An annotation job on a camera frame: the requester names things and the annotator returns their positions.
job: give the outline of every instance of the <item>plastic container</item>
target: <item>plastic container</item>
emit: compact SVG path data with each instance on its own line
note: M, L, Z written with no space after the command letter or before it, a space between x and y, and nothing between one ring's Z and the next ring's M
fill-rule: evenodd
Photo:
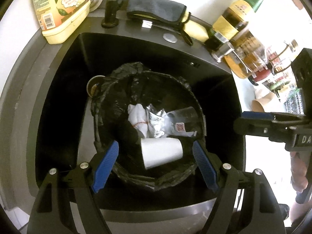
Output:
M90 10L89 0L33 0L33 4L49 44L67 40Z
M195 137L201 132L200 119L193 107L168 112L164 123L169 135Z

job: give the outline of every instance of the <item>barcode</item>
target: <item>barcode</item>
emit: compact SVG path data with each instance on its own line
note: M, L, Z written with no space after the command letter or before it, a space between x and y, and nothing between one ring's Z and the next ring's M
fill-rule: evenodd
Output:
M55 23L53 20L52 14L47 14L43 16L44 23L46 24L47 29L51 29L55 27Z

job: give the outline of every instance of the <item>black faucet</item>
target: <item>black faucet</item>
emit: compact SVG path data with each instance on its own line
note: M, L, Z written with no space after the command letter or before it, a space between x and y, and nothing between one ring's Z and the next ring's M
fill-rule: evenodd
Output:
M120 9L122 0L107 0L105 7L105 17L102 20L102 27L112 28L118 25L118 18L116 18L116 12Z

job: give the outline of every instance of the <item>packaged food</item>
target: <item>packaged food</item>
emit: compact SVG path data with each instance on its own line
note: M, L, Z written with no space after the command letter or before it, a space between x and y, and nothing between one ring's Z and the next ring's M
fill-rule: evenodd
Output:
M89 0L33 0L43 35L50 44L63 43L90 9Z

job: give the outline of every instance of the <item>white paper cup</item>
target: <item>white paper cup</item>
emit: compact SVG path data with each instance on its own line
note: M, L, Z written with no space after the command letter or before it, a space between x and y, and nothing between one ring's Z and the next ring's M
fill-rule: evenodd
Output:
M183 148L176 138L141 139L145 169L170 163L183 157Z

